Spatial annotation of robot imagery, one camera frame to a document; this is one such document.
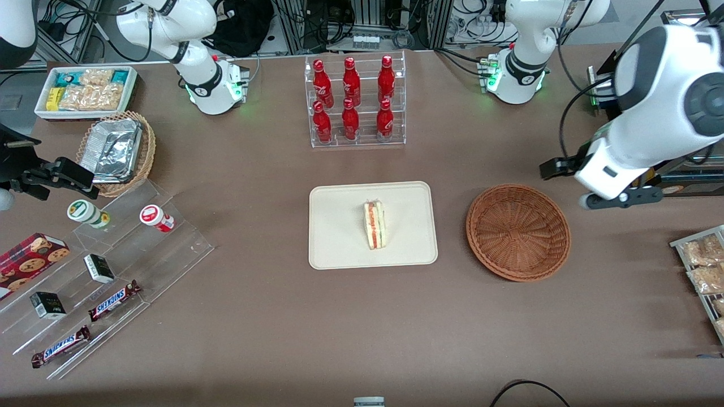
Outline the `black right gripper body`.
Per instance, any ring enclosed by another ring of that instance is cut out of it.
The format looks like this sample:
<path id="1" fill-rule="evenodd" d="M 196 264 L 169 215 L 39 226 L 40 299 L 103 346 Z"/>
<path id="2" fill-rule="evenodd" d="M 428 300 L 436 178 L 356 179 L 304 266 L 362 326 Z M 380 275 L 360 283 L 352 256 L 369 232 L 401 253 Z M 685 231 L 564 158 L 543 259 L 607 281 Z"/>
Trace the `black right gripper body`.
<path id="1" fill-rule="evenodd" d="M 2 188 L 46 201 L 50 194 L 46 182 L 53 185 L 51 169 L 56 166 L 56 162 L 38 157 L 35 146 L 41 141 L 24 136 L 3 124 L 1 129 Z"/>

